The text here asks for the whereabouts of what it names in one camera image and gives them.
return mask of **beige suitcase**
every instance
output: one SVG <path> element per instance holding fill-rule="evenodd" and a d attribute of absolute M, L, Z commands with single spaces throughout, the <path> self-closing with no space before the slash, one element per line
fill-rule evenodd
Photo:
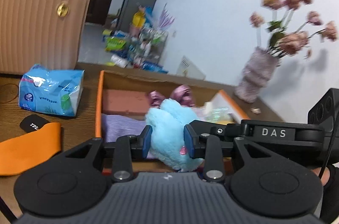
<path fill-rule="evenodd" d="M 89 0 L 0 0 L 0 73 L 74 69 Z"/>

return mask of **orange strap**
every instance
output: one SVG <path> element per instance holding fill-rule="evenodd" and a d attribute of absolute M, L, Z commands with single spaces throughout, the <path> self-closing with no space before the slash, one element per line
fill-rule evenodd
<path fill-rule="evenodd" d="M 48 123 L 41 129 L 0 143 L 0 176 L 23 173 L 61 150 L 61 124 Z"/>

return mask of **black tag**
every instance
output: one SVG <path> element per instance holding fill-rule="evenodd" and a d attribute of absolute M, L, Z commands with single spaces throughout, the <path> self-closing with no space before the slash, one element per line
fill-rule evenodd
<path fill-rule="evenodd" d="M 266 140 L 294 141 L 296 130 L 282 127 L 255 126 L 253 137 Z"/>
<path fill-rule="evenodd" d="M 29 133 L 41 129 L 45 124 L 48 123 L 50 123 L 50 121 L 47 121 L 36 114 L 32 114 L 21 121 L 20 128 Z"/>

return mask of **pink textured vase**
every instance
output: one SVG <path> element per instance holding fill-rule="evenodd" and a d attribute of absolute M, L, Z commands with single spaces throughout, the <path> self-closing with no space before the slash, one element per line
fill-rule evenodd
<path fill-rule="evenodd" d="M 256 47 L 242 71 L 243 78 L 235 88 L 235 95 L 247 103 L 254 103 L 260 89 L 271 79 L 277 63 L 278 58 Z"/>

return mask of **black cable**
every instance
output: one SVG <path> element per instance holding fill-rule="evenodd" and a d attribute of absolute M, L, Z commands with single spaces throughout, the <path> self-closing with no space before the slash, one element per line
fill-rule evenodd
<path fill-rule="evenodd" d="M 322 178 L 322 175 L 325 172 L 325 169 L 326 169 L 326 166 L 327 166 L 327 163 L 328 163 L 328 159 L 329 159 L 329 156 L 330 156 L 332 148 L 333 148 L 334 140 L 336 138 L 336 134 L 337 134 L 338 126 L 339 126 L 339 109 L 338 109 L 336 119 L 334 120 L 333 123 L 334 123 L 334 127 L 333 127 L 333 132 L 332 132 L 331 138 L 330 138 L 329 143 L 328 143 L 327 154 L 326 154 L 324 163 L 321 167 L 321 170 L 319 172 L 319 178 L 320 179 Z"/>
<path fill-rule="evenodd" d="M 11 209 L 8 208 L 6 203 L 2 200 L 0 196 L 0 212 L 7 218 L 10 223 L 14 223 L 17 220 L 15 215 L 12 213 Z"/>

